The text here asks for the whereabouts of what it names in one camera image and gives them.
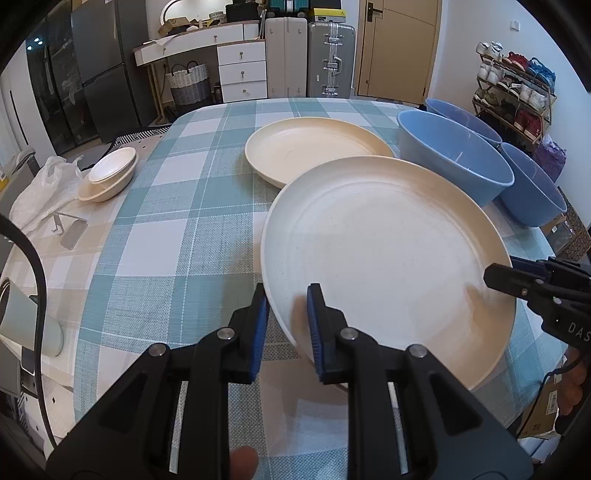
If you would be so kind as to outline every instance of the purple bag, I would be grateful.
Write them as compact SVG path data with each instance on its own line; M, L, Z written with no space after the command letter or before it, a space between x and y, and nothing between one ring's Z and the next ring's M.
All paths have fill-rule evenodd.
M534 151L534 161L556 183L566 163L566 150L560 148L550 138L544 137L544 141Z

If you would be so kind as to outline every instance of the wall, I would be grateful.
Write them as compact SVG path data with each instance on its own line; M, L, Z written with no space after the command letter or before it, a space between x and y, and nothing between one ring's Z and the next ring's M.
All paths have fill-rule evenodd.
M558 178L586 226L591 224L591 94L587 93L569 61L543 27L516 0L443 0L447 22L441 35L430 95L472 110L480 59L479 41L500 41L504 53L537 57L556 72L558 99L552 110L552 139L567 151ZM521 31L509 28L521 22Z
M18 123L15 122L16 117L14 116L14 109L10 101L10 91L12 91L12 97L14 98L18 118L21 121L22 130L25 132L29 145L36 151L35 158L39 165L43 166L49 157L56 154L56 151L53 149L53 145L49 140L45 125L43 125L39 109L37 108L35 96L33 95L33 86L29 77L27 51L24 42L2 72L1 80L0 85L2 87L4 106L6 107L8 119L17 142L23 148L22 133L20 133Z

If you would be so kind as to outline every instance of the woven basket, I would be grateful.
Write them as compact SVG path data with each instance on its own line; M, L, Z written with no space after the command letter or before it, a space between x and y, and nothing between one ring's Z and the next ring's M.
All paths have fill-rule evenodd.
M174 65L171 73L166 74L170 93L176 105L191 105L211 97L212 90L209 85L207 66L203 63L189 68L191 63L193 62L182 70L174 70L177 66L182 67L182 65Z

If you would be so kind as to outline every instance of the black cable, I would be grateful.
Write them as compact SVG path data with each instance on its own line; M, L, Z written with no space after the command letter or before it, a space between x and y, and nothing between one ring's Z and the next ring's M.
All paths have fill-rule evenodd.
M41 259L31 241L4 215L0 215L0 235L6 236L21 249L22 253L27 257L27 260L29 260L31 268L33 269L33 274L35 275L35 283L37 284L37 323L35 325L35 341L33 348L35 386L37 387L37 400L39 401L39 409L41 410L41 418L43 419L43 425L45 425L47 437L53 445L53 448L56 448L56 439L53 436L51 426L49 425L49 418L47 417L47 407L45 405L45 396L43 396L43 383L41 379L41 343L43 342L43 327L45 326L45 313L47 309L45 272L43 271Z
M546 384L546 381L552 376L552 375L562 375L565 373L570 372L573 368L575 368L578 364L581 363L581 360L583 359L583 354L581 353L579 355L579 357L571 364L566 365L565 367L560 367L560 368L555 368L554 370L552 370L551 372L548 372L544 375L544 379L542 380L542 383L540 385L540 388L538 389L538 394L535 397L534 400L534 404L531 406L531 410L528 413L527 418L525 419L525 421L523 422L523 425L521 426L521 428L519 429L519 431L517 432L517 434L515 435L515 438L519 438L519 435L521 435L521 433L523 432L523 429L525 428L525 426L527 425L527 423L529 422L534 410L535 410L535 406L538 404L538 401L540 400L540 397L542 395L542 390L544 389L544 385Z

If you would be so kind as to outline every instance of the door handle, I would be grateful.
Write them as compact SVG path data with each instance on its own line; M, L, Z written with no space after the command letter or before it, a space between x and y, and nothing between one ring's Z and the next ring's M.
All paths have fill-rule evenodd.
M374 4L372 2L368 2L368 22L374 21L374 14L379 15L379 18L382 18L383 13L383 10L374 8Z

